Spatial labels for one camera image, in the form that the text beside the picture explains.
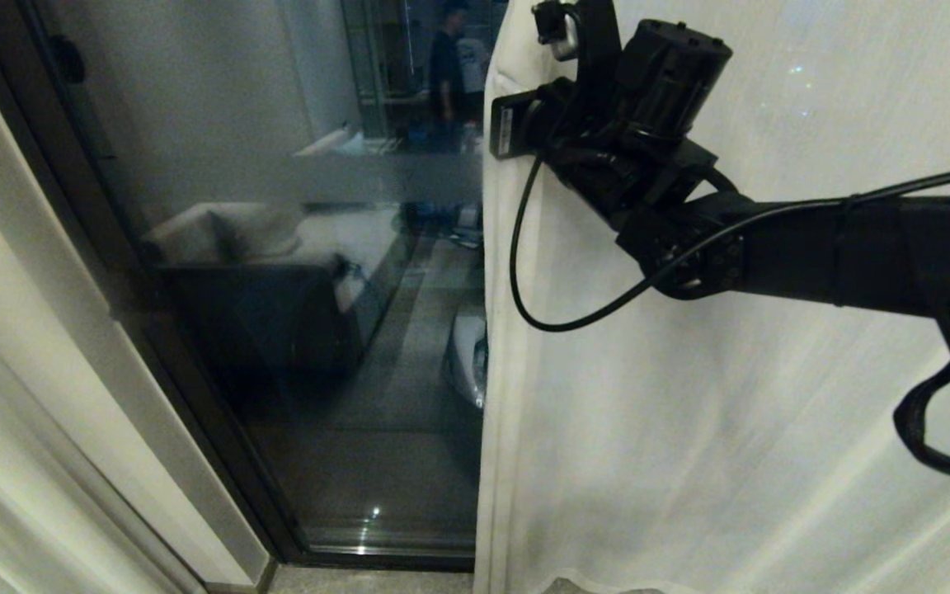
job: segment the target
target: black shirt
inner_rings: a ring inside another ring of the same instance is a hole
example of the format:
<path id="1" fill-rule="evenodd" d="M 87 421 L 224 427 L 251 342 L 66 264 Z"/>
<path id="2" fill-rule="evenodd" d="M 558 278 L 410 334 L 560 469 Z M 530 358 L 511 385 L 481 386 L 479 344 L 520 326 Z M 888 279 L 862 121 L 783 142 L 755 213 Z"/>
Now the black shirt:
<path id="1" fill-rule="evenodd" d="M 449 104 L 453 113 L 460 117 L 464 108 L 464 75 L 460 70 L 460 55 L 457 53 L 457 40 L 443 31 L 435 34 L 430 43 L 430 75 L 427 86 L 430 87 L 430 113 L 442 118 L 442 83 L 449 83 Z"/>

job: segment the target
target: white curtain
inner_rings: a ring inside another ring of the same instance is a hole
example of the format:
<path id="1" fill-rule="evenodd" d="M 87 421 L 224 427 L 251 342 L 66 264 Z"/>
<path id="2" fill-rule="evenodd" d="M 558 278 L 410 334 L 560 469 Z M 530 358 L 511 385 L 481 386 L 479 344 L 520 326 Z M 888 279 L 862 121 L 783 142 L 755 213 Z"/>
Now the white curtain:
<path id="1" fill-rule="evenodd" d="M 487 99 L 573 76 L 536 44 L 532 4 L 512 0 Z M 691 138 L 756 200 L 950 169 L 950 2 L 615 4 L 623 41 L 640 19 L 683 20 L 734 50 Z M 891 422 L 948 358 L 934 323 L 652 290 L 591 328 L 538 333 L 506 270 L 531 162 L 485 169 L 476 592 L 534 594 L 555 578 L 600 593 L 950 592 L 950 478 L 916 463 Z M 550 172 L 534 188 L 520 286 L 536 315 L 574 319 L 640 280 Z M 930 427 L 950 450 L 950 387 Z"/>
<path id="2" fill-rule="evenodd" d="M 29 290 L 30 279 L 1 266 L 0 286 Z M 67 356 L 43 350 L 26 364 Z M 0 594 L 203 592 L 42 407 L 30 379 L 0 353 Z"/>

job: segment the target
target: glass door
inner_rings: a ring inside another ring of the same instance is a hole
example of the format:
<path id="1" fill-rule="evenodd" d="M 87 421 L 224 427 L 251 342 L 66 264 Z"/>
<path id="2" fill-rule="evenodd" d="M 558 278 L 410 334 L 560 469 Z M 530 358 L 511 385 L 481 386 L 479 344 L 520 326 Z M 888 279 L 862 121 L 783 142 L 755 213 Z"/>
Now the glass door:
<path id="1" fill-rule="evenodd" d="M 504 7 L 30 7 L 129 244 L 306 552 L 474 555 L 479 118 Z"/>

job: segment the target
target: black robotic arm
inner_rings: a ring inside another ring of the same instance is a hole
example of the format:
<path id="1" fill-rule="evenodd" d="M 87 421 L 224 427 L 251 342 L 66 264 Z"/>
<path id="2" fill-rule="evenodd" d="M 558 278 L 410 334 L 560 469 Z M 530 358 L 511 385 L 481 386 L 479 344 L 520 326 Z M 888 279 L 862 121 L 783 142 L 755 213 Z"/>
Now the black robotic arm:
<path id="1" fill-rule="evenodd" d="M 950 173 L 829 200 L 758 203 L 687 139 L 731 57 L 718 38 L 684 23 L 644 20 L 622 48 L 611 0 L 542 2 L 539 41 L 578 60 L 577 80 L 499 97 L 491 117 L 497 158 L 536 155 L 512 238 L 512 294 L 532 326 L 565 332 L 617 311 L 649 287 L 678 299 L 724 290 L 931 317 L 950 350 L 950 196 L 908 193 L 950 184 Z M 640 263 L 645 279 L 607 307 L 569 323 L 525 308 L 515 278 L 521 221 L 547 164 Z M 716 192 L 689 200 L 703 182 Z M 926 445 L 926 409 L 950 383 L 950 362 L 904 398 L 896 428 L 916 459 L 950 474 Z"/>

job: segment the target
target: door frame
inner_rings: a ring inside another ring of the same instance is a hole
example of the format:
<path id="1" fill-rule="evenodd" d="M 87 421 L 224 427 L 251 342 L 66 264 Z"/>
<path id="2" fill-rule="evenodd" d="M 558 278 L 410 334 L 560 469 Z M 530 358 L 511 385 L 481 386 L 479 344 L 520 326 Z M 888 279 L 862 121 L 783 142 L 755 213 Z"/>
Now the door frame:
<path id="1" fill-rule="evenodd" d="M 309 567 L 470 572 L 473 557 L 314 552 L 280 485 L 233 416 L 184 316 L 137 242 L 95 167 L 52 71 L 31 0 L 0 0 L 0 112 L 36 180 L 182 424 L 256 537 L 279 563 Z"/>

